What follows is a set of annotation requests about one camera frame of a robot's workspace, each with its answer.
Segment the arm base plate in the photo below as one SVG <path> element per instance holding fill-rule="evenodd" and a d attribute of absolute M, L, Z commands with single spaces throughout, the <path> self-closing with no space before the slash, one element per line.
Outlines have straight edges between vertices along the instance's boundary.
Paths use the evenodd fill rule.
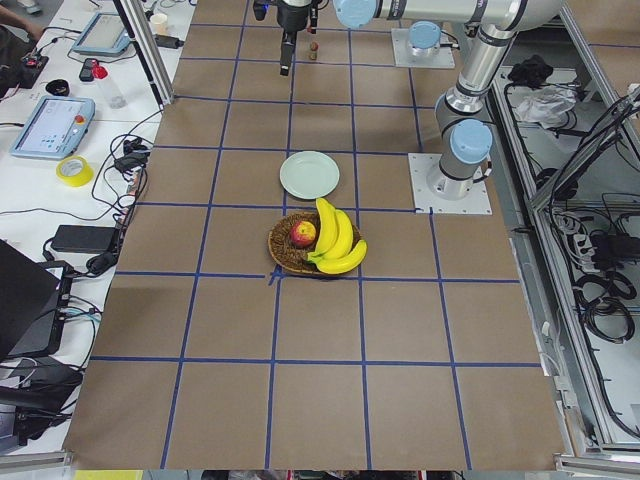
<path fill-rule="evenodd" d="M 406 68 L 453 69 L 452 47 L 437 24 L 418 22 L 391 30 L 395 65 Z"/>
<path fill-rule="evenodd" d="M 485 181 L 478 165 L 471 179 L 453 180 L 440 169 L 440 154 L 410 153 L 414 210 L 422 214 L 491 215 Z"/>

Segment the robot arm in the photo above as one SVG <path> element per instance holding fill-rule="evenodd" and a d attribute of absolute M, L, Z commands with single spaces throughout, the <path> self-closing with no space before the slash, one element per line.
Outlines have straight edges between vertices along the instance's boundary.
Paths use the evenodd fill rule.
<path fill-rule="evenodd" d="M 474 118 L 482 100 L 520 31 L 552 19 L 562 1 L 335 1 L 338 20 L 349 29 L 374 18 L 445 21 L 478 28 L 457 82 L 437 102 L 436 118 L 444 152 L 426 177 L 437 196 L 464 198 L 476 182 L 474 174 L 487 158 L 493 135 Z"/>
<path fill-rule="evenodd" d="M 439 52 L 443 35 L 442 25 L 421 20 L 413 23 L 408 29 L 407 45 L 414 57 L 427 57 Z"/>

